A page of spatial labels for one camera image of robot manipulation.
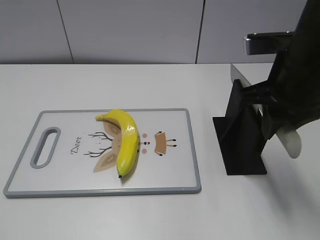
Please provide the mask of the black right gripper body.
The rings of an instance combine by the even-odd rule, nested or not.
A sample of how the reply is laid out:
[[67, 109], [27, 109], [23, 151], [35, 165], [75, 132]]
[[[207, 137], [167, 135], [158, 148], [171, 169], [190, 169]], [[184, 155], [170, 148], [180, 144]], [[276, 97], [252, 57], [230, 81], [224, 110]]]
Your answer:
[[295, 129], [320, 117], [320, 2], [308, 0], [296, 29], [250, 33], [244, 38], [248, 55], [275, 54], [266, 81], [276, 104], [284, 107]]

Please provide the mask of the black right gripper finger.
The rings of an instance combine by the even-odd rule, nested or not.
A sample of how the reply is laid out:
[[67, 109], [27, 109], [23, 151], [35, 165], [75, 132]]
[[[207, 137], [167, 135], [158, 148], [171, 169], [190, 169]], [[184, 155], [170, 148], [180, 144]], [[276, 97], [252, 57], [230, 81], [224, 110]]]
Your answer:
[[268, 81], [263, 81], [240, 90], [244, 102], [249, 105], [274, 105], [276, 99]]
[[261, 132], [265, 140], [269, 140], [288, 120], [288, 111], [281, 106], [263, 105]]

